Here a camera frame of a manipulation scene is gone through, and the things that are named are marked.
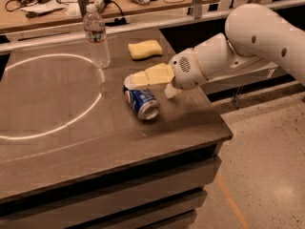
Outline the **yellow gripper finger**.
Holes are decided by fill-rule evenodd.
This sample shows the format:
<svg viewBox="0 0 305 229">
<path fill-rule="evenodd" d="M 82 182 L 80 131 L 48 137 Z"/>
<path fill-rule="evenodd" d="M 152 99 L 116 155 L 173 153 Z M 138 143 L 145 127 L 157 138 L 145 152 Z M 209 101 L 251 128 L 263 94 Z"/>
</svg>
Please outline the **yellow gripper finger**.
<svg viewBox="0 0 305 229">
<path fill-rule="evenodd" d="M 171 83 L 169 83 L 167 86 L 166 86 L 166 89 L 165 89 L 165 96 L 168 98 L 168 99 L 171 99 L 173 97 L 175 97 L 177 94 L 180 94 L 181 93 L 181 90 L 175 88 Z"/>
<path fill-rule="evenodd" d="M 129 90 L 146 89 L 153 85 L 170 83 L 174 78 L 172 67 L 161 63 L 144 71 L 130 74 L 124 80 L 124 86 Z"/>
</svg>

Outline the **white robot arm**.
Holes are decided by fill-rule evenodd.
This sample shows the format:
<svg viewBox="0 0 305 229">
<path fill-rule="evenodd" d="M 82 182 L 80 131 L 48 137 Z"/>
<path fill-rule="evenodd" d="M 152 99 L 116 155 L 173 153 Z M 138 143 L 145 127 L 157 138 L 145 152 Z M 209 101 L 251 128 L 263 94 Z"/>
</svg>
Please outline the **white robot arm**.
<svg viewBox="0 0 305 229">
<path fill-rule="evenodd" d="M 165 85 L 168 98 L 218 77 L 247 73 L 265 59 L 305 85 L 305 31 L 259 4 L 246 4 L 227 17 L 225 31 L 176 54 L 169 63 L 131 74 L 130 90 Z"/>
</svg>

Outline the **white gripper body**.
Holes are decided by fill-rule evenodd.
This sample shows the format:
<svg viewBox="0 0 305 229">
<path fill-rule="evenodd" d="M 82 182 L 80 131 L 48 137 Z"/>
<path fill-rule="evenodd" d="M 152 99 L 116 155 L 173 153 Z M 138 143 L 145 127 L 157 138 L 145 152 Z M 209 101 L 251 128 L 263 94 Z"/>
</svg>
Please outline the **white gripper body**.
<svg viewBox="0 0 305 229">
<path fill-rule="evenodd" d="M 191 90 L 208 81 L 193 48 L 178 53 L 169 64 L 174 74 L 172 84 L 179 90 Z"/>
</svg>

